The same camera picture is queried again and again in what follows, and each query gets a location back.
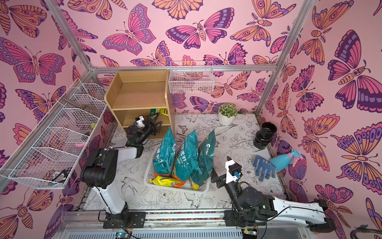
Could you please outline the yellow fertilizer packet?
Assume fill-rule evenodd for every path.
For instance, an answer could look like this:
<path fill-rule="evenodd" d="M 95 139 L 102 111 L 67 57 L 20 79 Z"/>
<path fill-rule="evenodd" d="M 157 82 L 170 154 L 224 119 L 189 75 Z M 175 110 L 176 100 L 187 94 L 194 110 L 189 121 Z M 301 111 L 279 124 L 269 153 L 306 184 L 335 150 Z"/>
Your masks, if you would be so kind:
<path fill-rule="evenodd" d="M 162 114 L 162 115 L 165 115 L 165 116 L 168 116 L 168 110 L 166 108 L 160 108 L 160 109 L 151 109 L 150 110 L 150 115 L 154 115 L 154 114 Z"/>
<path fill-rule="evenodd" d="M 160 146 L 153 156 L 153 167 L 155 176 L 170 176 L 176 154 L 176 141 L 171 128 L 168 128 Z"/>

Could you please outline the teal yellow fertilizer bag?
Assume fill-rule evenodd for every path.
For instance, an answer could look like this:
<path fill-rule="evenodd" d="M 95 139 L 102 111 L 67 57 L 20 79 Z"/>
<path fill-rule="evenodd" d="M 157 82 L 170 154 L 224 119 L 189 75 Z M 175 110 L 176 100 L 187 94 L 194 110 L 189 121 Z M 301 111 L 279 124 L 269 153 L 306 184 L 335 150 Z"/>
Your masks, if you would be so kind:
<path fill-rule="evenodd" d="M 194 170 L 190 176 L 191 186 L 195 191 L 199 190 L 212 174 L 215 145 L 216 137 L 213 130 L 198 147 L 199 170 Z"/>

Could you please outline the teal orange fertilizer bag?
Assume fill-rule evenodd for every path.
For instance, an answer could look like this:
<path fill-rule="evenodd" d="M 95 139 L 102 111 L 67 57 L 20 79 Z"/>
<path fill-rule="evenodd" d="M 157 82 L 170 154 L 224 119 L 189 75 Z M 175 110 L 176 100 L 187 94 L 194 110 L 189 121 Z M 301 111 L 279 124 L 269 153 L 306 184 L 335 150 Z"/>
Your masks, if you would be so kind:
<path fill-rule="evenodd" d="M 150 179 L 150 183 L 156 185 L 156 186 L 164 186 L 164 187 L 174 187 L 180 183 L 182 183 L 181 180 L 171 178 L 171 177 L 165 177 L 165 176 L 157 176 L 154 179 Z"/>
<path fill-rule="evenodd" d="M 192 172 L 200 169 L 198 157 L 198 138 L 194 130 L 188 134 L 175 156 L 171 177 L 180 180 L 180 183 L 174 185 L 175 188 L 181 188 Z"/>

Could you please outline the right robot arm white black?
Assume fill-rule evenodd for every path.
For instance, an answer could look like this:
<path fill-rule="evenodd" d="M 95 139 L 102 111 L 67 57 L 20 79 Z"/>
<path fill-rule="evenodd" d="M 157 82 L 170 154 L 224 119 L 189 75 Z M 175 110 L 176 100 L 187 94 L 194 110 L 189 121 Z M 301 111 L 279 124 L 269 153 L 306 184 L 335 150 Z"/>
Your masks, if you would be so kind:
<path fill-rule="evenodd" d="M 328 206 L 323 200 L 311 203 L 287 201 L 265 195 L 249 185 L 242 188 L 242 182 L 238 180 L 227 183 L 228 175 L 218 176 L 215 170 L 211 174 L 212 183 L 216 183 L 218 188 L 225 188 L 231 201 L 231 209 L 224 211 L 226 226 L 244 228 L 279 222 L 302 225 L 315 233 L 335 231 L 334 220 L 325 214 Z"/>

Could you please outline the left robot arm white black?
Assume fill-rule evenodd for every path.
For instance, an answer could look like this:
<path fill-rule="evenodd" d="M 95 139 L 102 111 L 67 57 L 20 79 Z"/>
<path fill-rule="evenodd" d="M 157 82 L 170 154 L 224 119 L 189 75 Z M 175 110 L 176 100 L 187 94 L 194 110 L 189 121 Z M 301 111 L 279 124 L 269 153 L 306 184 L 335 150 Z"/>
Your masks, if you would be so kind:
<path fill-rule="evenodd" d="M 131 226 L 142 228 L 144 225 L 143 213 L 130 214 L 127 202 L 116 187 L 115 176 L 118 162 L 140 158 L 146 141 L 160 132 L 159 115 L 137 117 L 127 128 L 125 146 L 90 150 L 80 180 L 93 189 L 105 205 L 104 229 L 127 230 Z"/>

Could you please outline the wooden three-tier shelf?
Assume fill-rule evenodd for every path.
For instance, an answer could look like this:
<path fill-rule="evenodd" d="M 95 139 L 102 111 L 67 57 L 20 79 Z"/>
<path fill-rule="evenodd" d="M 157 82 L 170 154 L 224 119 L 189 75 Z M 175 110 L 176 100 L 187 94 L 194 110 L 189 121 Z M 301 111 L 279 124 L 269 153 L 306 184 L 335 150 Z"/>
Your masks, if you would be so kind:
<path fill-rule="evenodd" d="M 162 139 L 169 128 L 175 133 L 175 108 L 170 93 L 168 70 L 119 71 L 104 96 L 118 124 L 127 131 L 139 116 L 147 116 L 151 109 L 168 110 L 160 115 L 162 122 L 159 134 L 153 138 Z"/>

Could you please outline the white plastic basket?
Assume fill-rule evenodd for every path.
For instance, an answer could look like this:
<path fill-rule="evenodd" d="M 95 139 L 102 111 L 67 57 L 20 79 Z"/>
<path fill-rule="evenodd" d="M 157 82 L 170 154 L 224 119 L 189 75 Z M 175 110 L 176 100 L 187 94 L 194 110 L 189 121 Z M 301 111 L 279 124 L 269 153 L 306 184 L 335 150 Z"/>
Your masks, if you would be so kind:
<path fill-rule="evenodd" d="M 199 188 L 199 190 L 195 191 L 192 189 L 192 186 L 191 186 L 191 182 L 190 182 L 190 178 L 187 180 L 187 182 L 181 187 L 181 188 L 175 188 L 175 187 L 164 187 L 164 186 L 156 186 L 152 183 L 150 183 L 150 179 L 154 179 L 156 176 L 154 175 L 154 167 L 153 167 L 153 156 L 154 154 L 156 153 L 158 147 L 160 145 L 156 146 L 154 151 L 153 151 L 153 155 L 152 155 L 152 158 L 149 160 L 149 163 L 148 163 L 148 166 L 147 166 L 147 169 L 146 169 L 146 172 L 145 172 L 145 176 L 144 176 L 144 183 L 148 186 L 152 186 L 154 188 L 160 188 L 160 189 L 169 189 L 169 190 L 175 190 L 175 191 L 184 191 L 184 192 L 191 192 L 191 191 L 194 191 L 195 193 L 200 193 L 200 194 L 204 194 L 206 193 L 208 190 L 209 190 L 209 183 L 210 183 L 210 178 L 206 181 L 206 183 L 201 186 Z"/>

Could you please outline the blue dotted glove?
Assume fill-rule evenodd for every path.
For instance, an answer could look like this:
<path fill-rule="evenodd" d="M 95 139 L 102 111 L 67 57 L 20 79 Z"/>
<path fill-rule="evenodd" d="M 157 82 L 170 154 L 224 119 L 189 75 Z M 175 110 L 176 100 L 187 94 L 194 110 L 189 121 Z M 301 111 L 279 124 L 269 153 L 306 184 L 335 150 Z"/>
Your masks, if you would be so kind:
<path fill-rule="evenodd" d="M 276 167 L 260 155 L 255 156 L 253 166 L 255 168 L 255 175 L 259 178 L 260 182 L 276 177 Z"/>

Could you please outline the teal spray bottle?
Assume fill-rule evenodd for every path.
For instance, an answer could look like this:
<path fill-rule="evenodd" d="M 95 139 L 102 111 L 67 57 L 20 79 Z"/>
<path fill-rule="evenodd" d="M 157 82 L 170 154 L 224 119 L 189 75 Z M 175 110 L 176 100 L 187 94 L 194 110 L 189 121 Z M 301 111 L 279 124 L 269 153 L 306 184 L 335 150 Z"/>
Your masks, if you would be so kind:
<path fill-rule="evenodd" d="M 269 160 L 269 162 L 276 168 L 276 172 L 284 170 L 289 164 L 295 166 L 298 161 L 302 160 L 303 156 L 295 149 L 286 154 L 278 155 Z"/>

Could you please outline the potted green succulent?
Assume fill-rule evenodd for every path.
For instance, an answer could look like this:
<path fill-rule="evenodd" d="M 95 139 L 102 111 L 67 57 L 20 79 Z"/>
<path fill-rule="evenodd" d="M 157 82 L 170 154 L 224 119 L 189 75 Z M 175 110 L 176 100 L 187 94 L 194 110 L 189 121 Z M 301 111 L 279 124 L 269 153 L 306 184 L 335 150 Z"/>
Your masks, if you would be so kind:
<path fill-rule="evenodd" d="M 219 122 L 223 126 L 228 126 L 233 123 L 235 117 L 238 114 L 238 110 L 234 104 L 225 103 L 218 109 Z"/>

